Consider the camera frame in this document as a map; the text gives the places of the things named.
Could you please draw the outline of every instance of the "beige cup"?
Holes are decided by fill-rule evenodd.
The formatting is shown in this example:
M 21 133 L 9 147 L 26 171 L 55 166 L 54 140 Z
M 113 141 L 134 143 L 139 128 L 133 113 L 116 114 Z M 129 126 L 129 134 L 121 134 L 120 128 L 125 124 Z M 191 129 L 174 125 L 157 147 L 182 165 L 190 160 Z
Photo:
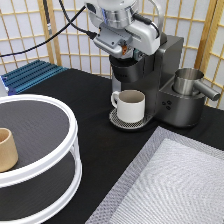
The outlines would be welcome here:
M 0 172 L 11 169 L 18 161 L 18 153 L 12 132 L 0 128 Z

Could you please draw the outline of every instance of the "white round rack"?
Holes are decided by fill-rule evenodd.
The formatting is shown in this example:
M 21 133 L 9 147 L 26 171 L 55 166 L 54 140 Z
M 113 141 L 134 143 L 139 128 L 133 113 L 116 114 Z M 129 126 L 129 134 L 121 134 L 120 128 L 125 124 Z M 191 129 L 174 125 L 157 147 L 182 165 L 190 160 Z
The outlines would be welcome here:
M 22 104 L 24 104 L 26 108 L 19 108 Z M 35 116 L 35 113 L 34 115 L 32 115 L 32 112 L 37 110 L 36 113 L 38 114 L 38 110 L 42 111 L 40 107 L 44 108 L 45 106 L 47 108 L 45 112 L 40 113 L 38 115 L 40 121 L 36 121 L 35 119 L 38 116 Z M 52 115 L 49 114 L 49 111 L 51 110 L 57 111 L 56 117 L 54 117 L 54 113 L 52 113 Z M 6 210 L 4 215 L 0 215 L 0 223 L 42 223 L 54 216 L 62 208 L 64 208 L 64 206 L 72 199 L 79 187 L 82 176 L 82 164 L 80 160 L 77 137 L 77 121 L 73 112 L 67 105 L 65 105 L 59 100 L 40 95 L 19 95 L 2 97 L 0 98 L 0 116 L 2 116 L 2 114 L 7 114 L 8 119 L 4 117 L 5 119 L 3 119 L 3 121 L 0 121 L 0 126 L 4 125 L 4 127 L 8 127 L 7 125 L 9 125 L 9 129 L 10 127 L 11 129 L 13 129 L 12 133 L 15 139 L 16 146 L 17 143 L 19 146 L 19 149 L 17 148 L 19 154 L 19 161 L 18 164 L 12 170 L 5 173 L 0 173 L 0 196 L 2 197 L 2 202 L 0 202 L 0 210 Z M 11 119 L 9 118 L 13 116 L 15 116 L 13 118 L 14 120 L 19 117 L 18 127 L 16 126 L 17 124 L 11 124 L 13 122 L 13 119 L 11 121 Z M 29 133 L 26 133 L 26 135 L 23 136 L 24 130 L 26 130 L 24 127 L 22 127 L 23 124 L 24 126 L 29 127 L 27 132 L 30 132 L 30 135 Z M 47 137 L 46 139 L 44 139 L 42 130 L 46 128 L 46 125 L 48 126 L 46 130 Z M 55 137 L 58 136 L 58 133 L 55 132 L 57 132 L 57 130 L 60 130 L 61 126 L 63 126 L 64 128 L 61 134 L 62 140 L 60 140 L 60 138 L 56 139 Z M 26 139 L 26 144 L 23 143 L 22 140 L 20 141 L 20 139 L 23 137 L 25 139 L 25 137 L 33 137 L 35 136 L 35 134 L 40 135 L 42 137 L 43 145 L 45 141 L 48 141 L 48 139 L 49 141 L 53 140 L 53 148 L 46 152 L 46 146 L 45 148 L 41 149 L 42 151 L 40 150 L 40 152 L 38 152 L 41 143 L 37 140 L 35 142 L 35 139 Z M 30 144 L 31 152 L 29 152 L 29 155 L 27 157 L 24 157 L 24 155 L 22 154 L 28 152 L 29 150 L 29 145 L 27 146 L 27 142 L 29 143 L 31 141 L 33 141 L 32 144 Z M 33 149 L 31 146 L 36 143 L 37 147 Z M 66 183 L 60 183 L 60 180 L 62 180 L 66 175 Z M 52 192 L 48 192 L 49 197 L 46 198 L 46 206 L 44 204 L 45 200 L 42 200 L 41 203 L 37 203 L 37 208 L 34 207 L 29 209 L 29 207 L 32 207 L 29 204 L 33 205 L 33 202 L 36 202 L 38 200 L 38 197 L 41 198 L 41 194 L 44 189 L 40 189 L 40 191 L 38 191 L 38 189 L 43 188 L 44 184 L 46 186 L 46 189 L 50 189 L 52 187 L 54 188 L 55 186 L 55 189 Z M 12 207 L 14 207 L 15 209 L 14 213 L 11 212 L 10 209 L 5 208 L 4 200 L 10 201 L 10 203 L 12 203 Z M 24 206 L 24 210 L 27 210 L 27 214 L 26 212 L 20 214 L 19 208 L 17 209 L 17 206 L 20 206 L 20 208 Z

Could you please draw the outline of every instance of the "white mug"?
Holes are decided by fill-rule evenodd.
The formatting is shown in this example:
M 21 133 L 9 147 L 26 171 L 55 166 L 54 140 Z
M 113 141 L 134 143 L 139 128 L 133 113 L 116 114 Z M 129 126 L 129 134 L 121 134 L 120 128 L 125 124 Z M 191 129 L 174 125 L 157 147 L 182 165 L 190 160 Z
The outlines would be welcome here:
M 137 90 L 113 92 L 111 102 L 117 108 L 117 117 L 126 123 L 136 123 L 145 115 L 145 95 Z

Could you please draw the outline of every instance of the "black table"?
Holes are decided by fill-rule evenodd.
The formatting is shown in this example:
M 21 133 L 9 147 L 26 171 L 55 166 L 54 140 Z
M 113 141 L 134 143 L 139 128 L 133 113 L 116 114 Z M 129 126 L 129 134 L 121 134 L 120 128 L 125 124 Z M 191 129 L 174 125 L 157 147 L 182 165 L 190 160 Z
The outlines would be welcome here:
M 194 128 L 177 129 L 152 121 L 136 133 L 115 129 L 108 119 L 111 86 L 109 79 L 71 69 L 24 92 L 66 103 L 79 126 L 82 181 L 71 202 L 47 224 L 85 223 L 158 126 L 224 150 L 224 111 L 209 107 Z

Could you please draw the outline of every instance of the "shoji screen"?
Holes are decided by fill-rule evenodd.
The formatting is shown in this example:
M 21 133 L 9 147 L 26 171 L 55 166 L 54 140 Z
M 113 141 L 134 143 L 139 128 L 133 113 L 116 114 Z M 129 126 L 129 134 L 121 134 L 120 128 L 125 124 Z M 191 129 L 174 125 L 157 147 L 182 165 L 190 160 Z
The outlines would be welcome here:
M 0 54 L 23 51 L 49 36 L 42 1 L 0 0 Z M 26 54 L 0 58 L 0 75 L 36 59 L 52 61 L 50 45 L 44 45 Z
M 184 37 L 180 67 L 194 67 L 210 0 L 157 1 L 165 11 L 163 31 Z M 155 8 L 148 0 L 142 0 L 142 13 L 157 22 Z
M 163 31 L 170 35 L 184 37 L 180 67 L 194 67 L 210 0 L 158 1 L 165 12 Z M 64 5 L 72 18 L 84 3 L 83 0 L 64 0 Z M 59 30 L 66 24 L 66 20 L 58 0 L 48 0 L 48 7 L 55 17 L 56 30 Z M 139 8 L 144 16 L 157 21 L 155 9 L 148 0 L 140 0 Z M 97 31 L 88 19 L 87 12 L 83 12 L 76 23 L 82 28 Z M 86 35 L 69 27 L 58 39 L 60 52 L 57 53 L 61 56 L 63 66 L 82 69 L 94 74 L 111 74 L 108 54 L 97 49 Z
M 54 12 L 55 18 L 53 20 L 55 19 L 56 29 L 59 30 L 65 26 L 67 21 L 61 11 L 58 0 L 52 0 L 52 5 L 50 2 L 51 0 L 48 1 L 49 12 L 50 14 L 52 11 Z M 64 0 L 63 2 L 70 18 L 84 5 L 83 0 Z M 98 32 L 97 28 L 90 22 L 86 11 L 78 17 L 76 24 L 80 28 Z M 60 52 L 56 51 L 56 53 L 60 54 L 63 66 L 110 76 L 111 70 L 108 54 L 99 50 L 85 34 L 77 32 L 76 29 L 70 26 L 58 37 L 58 42 Z
M 205 82 L 222 93 L 218 102 L 208 100 L 208 105 L 224 110 L 224 0 L 219 0 L 207 40 L 207 47 L 201 65 Z

